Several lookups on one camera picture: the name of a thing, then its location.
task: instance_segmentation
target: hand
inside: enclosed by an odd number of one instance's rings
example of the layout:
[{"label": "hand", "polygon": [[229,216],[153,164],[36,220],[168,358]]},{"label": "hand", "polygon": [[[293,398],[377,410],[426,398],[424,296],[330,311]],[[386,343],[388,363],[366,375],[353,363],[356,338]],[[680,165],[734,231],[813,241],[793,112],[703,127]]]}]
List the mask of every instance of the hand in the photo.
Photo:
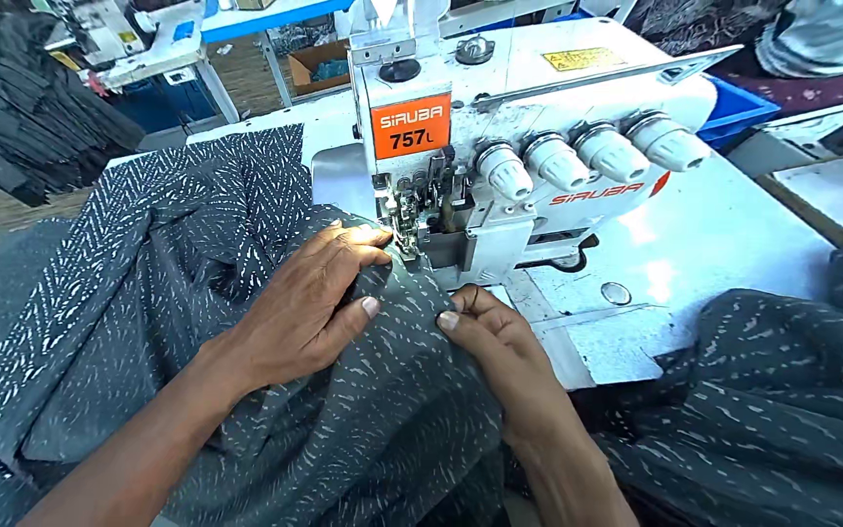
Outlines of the hand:
[{"label": "hand", "polygon": [[239,324],[203,344],[201,353],[225,367],[240,397],[331,365],[380,312],[371,296],[334,309],[361,268],[392,261],[379,248],[391,237],[335,221],[296,250]]},{"label": "hand", "polygon": [[525,318],[476,285],[463,286],[451,300],[461,314],[444,311],[438,325],[480,363],[506,411],[503,438],[510,446],[542,444],[571,433],[575,425],[582,429]]}]

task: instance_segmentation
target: blue bin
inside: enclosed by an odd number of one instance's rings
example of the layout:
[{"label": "blue bin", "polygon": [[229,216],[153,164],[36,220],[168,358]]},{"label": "blue bin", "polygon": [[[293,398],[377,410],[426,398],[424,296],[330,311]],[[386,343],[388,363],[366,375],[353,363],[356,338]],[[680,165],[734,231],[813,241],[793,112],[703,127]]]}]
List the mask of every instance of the blue bin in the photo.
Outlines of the blue bin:
[{"label": "blue bin", "polygon": [[749,126],[765,123],[779,112],[779,105],[773,102],[717,77],[706,77],[718,89],[718,104],[698,130],[698,137],[711,148],[720,148]]}]

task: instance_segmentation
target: finger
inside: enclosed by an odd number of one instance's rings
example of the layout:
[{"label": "finger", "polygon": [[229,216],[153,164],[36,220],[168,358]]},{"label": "finger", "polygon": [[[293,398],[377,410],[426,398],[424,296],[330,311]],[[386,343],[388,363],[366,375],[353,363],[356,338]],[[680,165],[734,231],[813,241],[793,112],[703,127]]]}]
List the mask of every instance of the finger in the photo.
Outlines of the finger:
[{"label": "finger", "polygon": [[385,245],[392,239],[392,231],[388,228],[374,229],[368,223],[359,227],[347,229],[345,233],[337,235],[337,240],[353,245]]},{"label": "finger", "polygon": [[377,246],[346,245],[334,254],[327,263],[327,270],[334,274],[337,270],[356,273],[368,265],[385,265],[392,261],[392,255]]},{"label": "finger", "polygon": [[335,239],[340,234],[344,234],[346,229],[343,227],[343,222],[340,219],[334,220],[330,225],[318,231],[311,236],[306,242],[301,244],[298,253],[301,256],[311,256],[324,248],[331,240]]},{"label": "finger", "polygon": [[443,311],[438,326],[452,342],[474,355],[491,379],[509,369],[513,353],[482,324],[454,311]]},{"label": "finger", "polygon": [[381,303],[372,296],[357,298],[338,310],[303,352],[312,357],[318,369],[330,365],[347,344],[362,333],[370,320],[380,313]]},{"label": "finger", "polygon": [[368,265],[389,264],[391,261],[392,256],[381,248],[369,245],[347,245],[324,263],[324,290],[339,301],[346,288],[357,278],[360,269]]},{"label": "finger", "polygon": [[498,307],[512,311],[511,307],[503,304],[493,293],[479,285],[469,283],[451,294],[451,301],[459,312],[471,313],[476,316]]}]

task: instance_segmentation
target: table leg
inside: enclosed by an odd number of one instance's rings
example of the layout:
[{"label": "table leg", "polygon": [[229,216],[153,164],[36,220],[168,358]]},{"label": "table leg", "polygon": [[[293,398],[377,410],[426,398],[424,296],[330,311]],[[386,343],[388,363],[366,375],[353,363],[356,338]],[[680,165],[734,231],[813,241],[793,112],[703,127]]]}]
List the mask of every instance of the table leg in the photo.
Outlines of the table leg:
[{"label": "table leg", "polygon": [[272,69],[272,75],[275,77],[275,87],[278,88],[278,95],[282,98],[282,104],[286,108],[291,107],[291,95],[288,94],[288,85],[285,84],[285,76],[282,75],[282,68],[278,66],[278,58],[275,56],[275,47],[272,45],[272,39],[269,39],[269,32],[263,31],[261,33],[262,55],[269,61],[269,68]]},{"label": "table leg", "polygon": [[203,58],[197,62],[196,66],[203,83],[207,86],[207,90],[214,97],[214,102],[217,103],[220,114],[223,114],[230,124],[239,123],[240,114],[236,111],[236,107],[233,106],[233,101],[229,98],[227,88],[223,86],[223,82],[220,81],[217,71],[210,65],[210,61],[207,58]]}]

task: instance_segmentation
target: gray patterned fabric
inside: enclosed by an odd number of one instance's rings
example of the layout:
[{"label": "gray patterned fabric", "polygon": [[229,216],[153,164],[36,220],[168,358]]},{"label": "gray patterned fabric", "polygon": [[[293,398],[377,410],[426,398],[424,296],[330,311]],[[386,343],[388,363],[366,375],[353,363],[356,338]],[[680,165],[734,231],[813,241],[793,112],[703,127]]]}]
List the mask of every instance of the gray patterned fabric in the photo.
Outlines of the gray patterned fabric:
[{"label": "gray patterned fabric", "polygon": [[[301,131],[231,135],[124,163],[103,175],[59,245],[40,228],[21,241],[53,247],[46,264],[0,253],[16,282],[12,292],[0,284],[0,295],[20,298],[18,309],[0,310],[0,525],[123,425],[202,342],[239,321],[303,240],[335,218],[364,222],[311,206]],[[492,521],[502,486],[498,403],[435,326],[450,301],[430,269],[393,261],[360,274],[345,298],[382,300],[367,332],[330,368],[241,401],[166,517]]]},{"label": "gray patterned fabric", "polygon": [[828,283],[830,305],[724,293],[661,379],[614,390],[595,438],[641,516],[843,526],[843,249]]}]

